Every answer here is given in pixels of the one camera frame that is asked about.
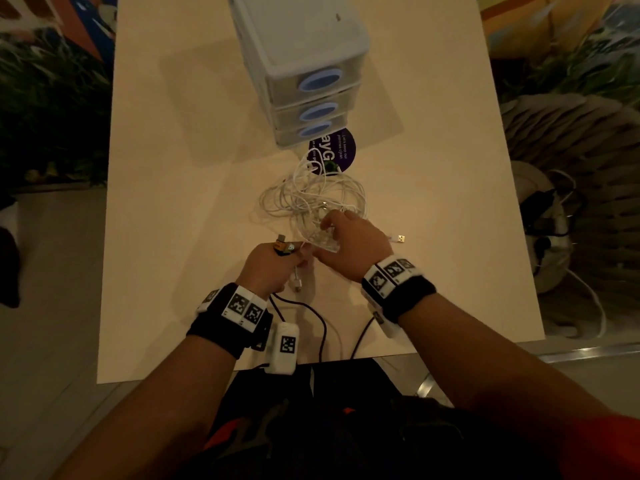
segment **person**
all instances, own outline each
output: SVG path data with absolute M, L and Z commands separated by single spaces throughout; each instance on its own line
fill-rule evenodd
M 304 246 L 281 257 L 260 244 L 232 288 L 266 301 L 314 256 L 359 283 L 393 255 L 384 233 L 351 212 L 332 210 L 321 227 L 339 252 Z M 56 480 L 640 478 L 640 421 L 436 292 L 397 323 L 455 408 L 402 397 L 372 359 L 299 365 L 292 376 L 243 371 L 225 394 L 243 348 L 229 336 L 241 327 L 208 313 Z

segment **black wristband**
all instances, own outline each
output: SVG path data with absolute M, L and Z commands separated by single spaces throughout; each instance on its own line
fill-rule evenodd
M 253 345 L 256 341 L 254 331 L 261 330 L 260 322 L 270 316 L 264 300 L 235 283 L 212 291 L 198 311 L 187 336 L 197 335 L 210 340 L 236 359 L 245 348 Z
M 362 279 L 362 291 L 384 318 L 397 323 L 422 298 L 436 293 L 436 287 L 407 259 L 390 256 L 370 268 Z

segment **round purple sticker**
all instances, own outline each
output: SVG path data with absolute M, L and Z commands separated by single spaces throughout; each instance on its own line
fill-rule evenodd
M 356 157 L 356 142 L 347 128 L 310 141 L 309 150 L 313 148 L 317 148 L 318 151 L 310 152 L 307 160 L 319 161 L 322 155 L 327 172 L 338 171 L 338 169 L 347 170 Z M 314 173 L 320 173 L 320 171 L 321 169 L 318 168 Z

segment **blue oval handle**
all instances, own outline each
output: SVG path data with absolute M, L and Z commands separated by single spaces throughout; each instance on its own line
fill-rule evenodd
M 336 102 L 325 102 L 322 104 L 318 104 L 317 106 L 313 106 L 300 114 L 300 121 L 318 120 L 320 118 L 328 116 L 336 109 L 338 109 L 338 103 Z
M 315 125 L 302 128 L 298 132 L 298 136 L 300 136 L 300 138 L 308 138 L 310 136 L 315 136 L 331 128 L 331 125 L 332 125 L 331 121 L 322 121 L 320 123 L 316 123 Z
M 298 88 L 304 93 L 309 93 L 328 88 L 338 82 L 340 78 L 342 78 L 342 69 L 325 69 L 311 74 L 308 78 L 300 82 Z

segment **table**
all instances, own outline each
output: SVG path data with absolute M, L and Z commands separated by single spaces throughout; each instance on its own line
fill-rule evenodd
M 476 0 L 353 3 L 372 44 L 348 172 L 372 222 L 404 234 L 396 252 L 466 311 L 508 339 L 542 339 Z M 99 383 L 148 375 L 257 243 L 291 235 L 257 199 L 297 158 L 273 143 L 226 0 L 120 0 Z M 301 297 L 328 322 L 324 360 L 348 358 L 371 317 L 358 287 L 317 263 Z M 320 323 L 282 310 L 300 326 L 299 362 L 315 362 Z M 414 351 L 373 325 L 358 356 Z M 236 368 L 262 362 L 247 351 Z

